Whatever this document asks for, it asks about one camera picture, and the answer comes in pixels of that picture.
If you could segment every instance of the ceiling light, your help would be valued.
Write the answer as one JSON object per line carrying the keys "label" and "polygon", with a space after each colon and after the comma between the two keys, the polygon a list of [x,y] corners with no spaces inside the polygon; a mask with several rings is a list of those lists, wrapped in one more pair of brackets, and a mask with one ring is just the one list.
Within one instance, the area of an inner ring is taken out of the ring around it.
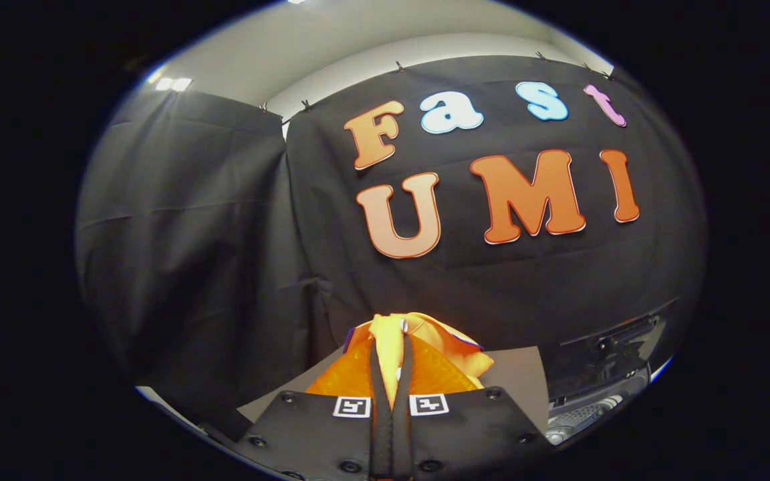
{"label": "ceiling light", "polygon": [[150,74],[150,77],[147,77],[147,83],[152,84],[153,82],[156,82],[160,75],[162,75],[162,71],[165,70],[165,67],[159,67],[156,68],[156,70],[153,71],[153,73]]}
{"label": "ceiling light", "polygon": [[192,79],[177,79],[174,81],[174,85],[171,85],[171,89],[175,92],[183,92],[190,83],[192,83]]}
{"label": "ceiling light", "polygon": [[159,79],[159,82],[156,83],[156,90],[168,90],[173,83],[174,79],[169,79],[168,77]]}

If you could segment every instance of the black object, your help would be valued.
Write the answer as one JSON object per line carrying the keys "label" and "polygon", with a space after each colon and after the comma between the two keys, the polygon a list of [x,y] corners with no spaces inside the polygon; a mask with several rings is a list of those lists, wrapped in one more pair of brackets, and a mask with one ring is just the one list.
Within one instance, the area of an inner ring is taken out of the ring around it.
{"label": "black object", "polygon": [[501,387],[443,396],[446,412],[413,415],[412,454],[416,481],[484,479],[492,472],[518,472],[551,445]]}
{"label": "black object", "polygon": [[[583,335],[557,346],[541,346],[549,401],[577,397],[617,383],[633,371],[646,368],[647,363],[654,369],[661,366],[669,355],[658,348],[679,335],[678,331],[673,334],[673,328],[680,323],[673,315],[675,307],[678,299],[613,329]],[[645,341],[654,342],[652,353],[639,352]]]}
{"label": "black object", "polygon": [[410,442],[409,384],[412,383],[414,356],[409,335],[403,335],[403,366],[397,395],[394,397],[394,411],[391,413],[391,477],[403,481],[412,477],[412,442]]}
{"label": "black object", "polygon": [[382,383],[382,371],[376,353],[376,342],[370,346],[370,383],[373,387],[376,425],[370,442],[370,475],[373,478],[385,478],[391,473],[391,408]]}
{"label": "black object", "polygon": [[338,403],[336,396],[281,393],[235,451],[297,479],[367,481],[370,410],[366,418],[339,417]]}

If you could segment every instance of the orange fabric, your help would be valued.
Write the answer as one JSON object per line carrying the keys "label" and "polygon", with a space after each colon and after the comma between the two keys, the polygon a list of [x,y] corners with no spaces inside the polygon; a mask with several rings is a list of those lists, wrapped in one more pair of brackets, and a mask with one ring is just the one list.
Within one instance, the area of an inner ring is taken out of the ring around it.
{"label": "orange fabric", "polygon": [[305,392],[312,395],[373,397],[373,387],[370,385],[372,345],[372,339],[361,342],[340,356]]}
{"label": "orange fabric", "polygon": [[478,389],[459,371],[450,360],[424,340],[409,336],[412,340],[412,381],[410,395],[436,395],[437,393],[461,393]]}
{"label": "orange fabric", "polygon": [[414,368],[410,393],[454,393],[482,389],[479,377],[494,363],[467,335],[422,313],[376,314],[357,326],[346,352],[308,388],[321,395],[373,396],[370,346],[376,353],[388,404],[394,409],[397,371],[403,364],[403,334],[412,340]]}

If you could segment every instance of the white ceiling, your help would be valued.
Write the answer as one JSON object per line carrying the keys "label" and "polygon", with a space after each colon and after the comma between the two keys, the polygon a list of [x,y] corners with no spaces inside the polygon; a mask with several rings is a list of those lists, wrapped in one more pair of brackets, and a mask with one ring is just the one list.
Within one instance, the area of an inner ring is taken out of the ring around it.
{"label": "white ceiling", "polygon": [[441,33],[553,40],[543,22],[490,0],[307,0],[261,9],[180,52],[162,76],[262,104],[315,71],[385,43]]}

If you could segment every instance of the white wall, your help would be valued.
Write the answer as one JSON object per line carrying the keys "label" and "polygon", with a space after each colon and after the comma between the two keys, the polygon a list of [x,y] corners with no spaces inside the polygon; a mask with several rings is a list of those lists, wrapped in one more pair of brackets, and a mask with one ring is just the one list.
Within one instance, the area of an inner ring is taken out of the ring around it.
{"label": "white wall", "polygon": [[611,73],[612,70],[614,70],[614,65],[609,63],[609,61],[599,57],[595,52],[592,52],[586,46],[581,45],[578,40],[572,39],[572,37],[566,35],[562,31],[552,28],[550,36],[552,45],[566,52],[571,58],[574,58],[578,65],[586,63],[592,70],[605,73]]}
{"label": "white wall", "polygon": [[259,106],[343,58],[441,33],[548,41],[546,24],[494,0],[280,0],[212,31],[171,58],[162,75],[195,79],[192,89]]}
{"label": "white wall", "polygon": [[[410,67],[426,61],[474,55],[522,55],[537,58],[537,51],[550,60],[580,65],[578,58],[542,40],[492,33],[449,33],[400,40],[368,49],[306,76],[269,100],[269,111],[284,120],[303,109],[302,100],[314,104],[327,96],[370,77],[394,72],[396,62]],[[284,125],[287,135],[289,124]]]}

